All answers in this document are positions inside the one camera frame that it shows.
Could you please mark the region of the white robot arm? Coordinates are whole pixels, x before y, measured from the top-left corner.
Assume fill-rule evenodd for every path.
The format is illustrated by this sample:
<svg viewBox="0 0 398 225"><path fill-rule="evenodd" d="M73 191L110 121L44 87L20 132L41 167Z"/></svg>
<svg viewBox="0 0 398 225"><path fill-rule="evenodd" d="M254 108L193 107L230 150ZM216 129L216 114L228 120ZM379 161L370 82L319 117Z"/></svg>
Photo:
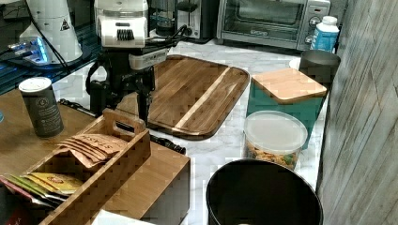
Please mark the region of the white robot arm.
<svg viewBox="0 0 398 225"><path fill-rule="evenodd" d="M67 67L83 56L71 23L67 0L24 0L30 17L20 40L33 42L38 53L28 61L38 65ZM144 63L149 44L146 0L95 0L96 35L101 50L88 74L104 68L106 79L87 78L85 89L90 109L101 114L114 109L124 96L137 95L138 116L146 120L154 89L153 67Z"/></svg>

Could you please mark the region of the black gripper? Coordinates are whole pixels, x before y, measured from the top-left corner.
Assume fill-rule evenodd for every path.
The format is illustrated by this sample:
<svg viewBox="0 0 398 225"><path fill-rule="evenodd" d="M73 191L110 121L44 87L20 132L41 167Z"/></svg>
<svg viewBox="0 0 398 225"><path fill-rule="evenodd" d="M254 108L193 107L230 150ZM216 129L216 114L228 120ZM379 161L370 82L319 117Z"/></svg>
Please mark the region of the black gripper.
<svg viewBox="0 0 398 225"><path fill-rule="evenodd" d="M104 81L91 79L99 67L106 71ZM136 93L139 117L147 124L152 103L151 92L155 90L154 67L133 70L127 52L101 51L89 69L85 89L90 96L90 110L98 115L105 108L114 110L123 97Z"/></svg>

